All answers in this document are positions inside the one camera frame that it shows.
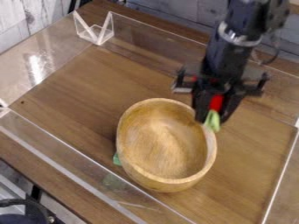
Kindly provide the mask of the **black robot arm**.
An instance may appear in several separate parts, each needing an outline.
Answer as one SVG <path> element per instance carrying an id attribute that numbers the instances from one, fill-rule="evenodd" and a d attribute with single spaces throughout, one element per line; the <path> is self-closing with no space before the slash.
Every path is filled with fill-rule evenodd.
<path id="1" fill-rule="evenodd" d="M 262 73 L 256 85 L 245 78 L 246 66 L 264 37 L 284 28 L 290 15 L 290 0 L 230 0 L 225 18 L 217 23 L 198 71 L 177 72 L 175 93 L 192 94 L 196 120 L 209 121 L 212 111 L 225 123 L 244 99 L 261 96 L 269 81 Z"/>

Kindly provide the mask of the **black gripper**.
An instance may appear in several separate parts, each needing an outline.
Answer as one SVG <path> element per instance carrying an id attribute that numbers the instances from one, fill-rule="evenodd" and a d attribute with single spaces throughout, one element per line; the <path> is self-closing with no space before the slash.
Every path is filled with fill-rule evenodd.
<path id="1" fill-rule="evenodd" d="M 246 95 L 261 96 L 270 80 L 268 73 L 242 72 L 229 76 L 217 75 L 204 66 L 184 66 L 175 74 L 173 91 L 192 94 L 192 106 L 196 110 L 196 120 L 205 123 L 214 95 L 225 95 L 221 121 L 225 123 L 234 114 Z"/>

